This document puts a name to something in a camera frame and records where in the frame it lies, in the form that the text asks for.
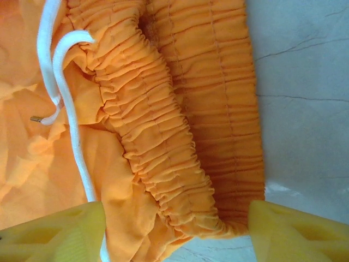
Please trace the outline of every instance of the white drawstring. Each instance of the white drawstring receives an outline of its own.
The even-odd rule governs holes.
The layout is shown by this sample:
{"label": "white drawstring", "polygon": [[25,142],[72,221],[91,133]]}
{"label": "white drawstring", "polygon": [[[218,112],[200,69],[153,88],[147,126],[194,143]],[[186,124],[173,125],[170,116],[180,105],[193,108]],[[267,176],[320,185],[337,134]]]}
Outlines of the white drawstring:
{"label": "white drawstring", "polygon": [[[86,163],[83,159],[81,146],[79,127],[77,123],[76,112],[74,108],[73,98],[69,92],[68,84],[63,74],[63,61],[65,54],[75,44],[79,42],[93,43],[94,40],[87,31],[76,30],[66,34],[58,43],[55,54],[53,56],[53,73],[57,81],[58,89],[61,92],[65,109],[67,111],[68,122],[70,126],[71,145],[73,147],[73,154],[75,157],[76,165],[79,169],[81,180],[85,188],[86,197],[89,202],[96,201],[94,187],[91,181],[91,177],[88,173]],[[102,247],[100,250],[100,256],[103,262],[109,262],[109,254],[106,246],[105,235],[103,237]]]}
{"label": "white drawstring", "polygon": [[[63,61],[66,53],[73,45],[79,42],[93,43],[94,40],[87,31],[80,30],[70,32],[59,41],[52,61],[50,48],[52,42],[53,24],[55,22],[60,4],[61,0],[46,1],[40,20],[37,39],[37,52],[41,73],[43,75],[46,90],[52,102],[56,106],[56,112],[50,117],[32,117],[31,120],[45,125],[53,124],[62,108],[61,99],[63,98],[70,126],[71,145],[73,148],[75,162],[80,172],[87,200],[91,202],[96,201],[96,196],[91,177],[81,151],[79,126],[73,98],[71,97],[68,84],[63,74]],[[101,245],[100,257],[102,262],[110,262],[105,234]]]}
{"label": "white drawstring", "polygon": [[47,0],[43,14],[41,16],[39,32],[37,38],[37,52],[40,64],[41,73],[43,75],[44,84],[47,92],[56,106],[56,112],[46,118],[33,118],[32,120],[41,122],[44,125],[51,125],[56,120],[61,108],[61,96],[59,95],[58,88],[55,81],[55,76],[52,69],[51,61],[51,42],[52,42],[52,32],[55,19],[58,14],[59,7],[61,5],[61,0]]}

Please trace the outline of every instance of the marble floor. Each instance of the marble floor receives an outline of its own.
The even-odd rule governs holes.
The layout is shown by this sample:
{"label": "marble floor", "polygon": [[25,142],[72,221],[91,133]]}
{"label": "marble floor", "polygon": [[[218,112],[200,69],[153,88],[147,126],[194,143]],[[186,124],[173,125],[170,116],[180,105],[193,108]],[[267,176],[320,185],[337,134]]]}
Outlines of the marble floor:
{"label": "marble floor", "polygon": [[[349,2],[246,0],[268,201],[349,224]],[[249,237],[167,262],[255,262]]]}

